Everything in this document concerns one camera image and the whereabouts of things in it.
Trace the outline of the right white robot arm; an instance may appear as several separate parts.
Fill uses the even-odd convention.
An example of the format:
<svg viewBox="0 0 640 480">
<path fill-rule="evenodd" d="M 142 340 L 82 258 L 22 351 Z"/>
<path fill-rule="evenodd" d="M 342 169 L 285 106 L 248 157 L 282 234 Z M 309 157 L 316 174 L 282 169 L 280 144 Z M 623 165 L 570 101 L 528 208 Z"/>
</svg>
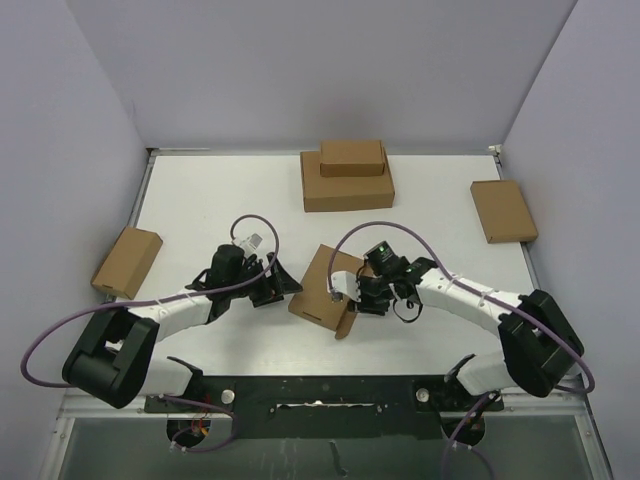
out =
<svg viewBox="0 0 640 480">
<path fill-rule="evenodd" d="M 385 315 L 400 301 L 407 309 L 444 310 L 494 335 L 499 351 L 470 353 L 448 372 L 446 400 L 464 409 L 480 395 L 518 387 L 535 397 L 559 388 L 584 347 L 554 298 L 536 289 L 518 294 L 491 289 L 445 272 L 436 261 L 408 261 L 381 242 L 365 255 L 370 274 L 344 277 L 357 312 Z"/>
</svg>

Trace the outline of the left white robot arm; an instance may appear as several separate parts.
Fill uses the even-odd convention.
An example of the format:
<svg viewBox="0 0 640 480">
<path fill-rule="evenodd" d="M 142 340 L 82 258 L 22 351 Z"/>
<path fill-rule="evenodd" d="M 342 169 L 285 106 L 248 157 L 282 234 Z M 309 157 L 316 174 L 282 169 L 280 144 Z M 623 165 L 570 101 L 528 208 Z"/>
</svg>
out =
<svg viewBox="0 0 640 480">
<path fill-rule="evenodd" d="M 267 260 L 264 265 L 255 253 L 224 244 L 177 300 L 94 313 L 63 365 L 63 379 L 114 408 L 139 395 L 167 395 L 178 409 L 193 410 L 203 398 L 203 386 L 195 379 L 201 371 L 175 356 L 155 358 L 154 347 L 182 330 L 217 320 L 235 299 L 247 298 L 257 308 L 303 290 L 273 252 Z"/>
</svg>

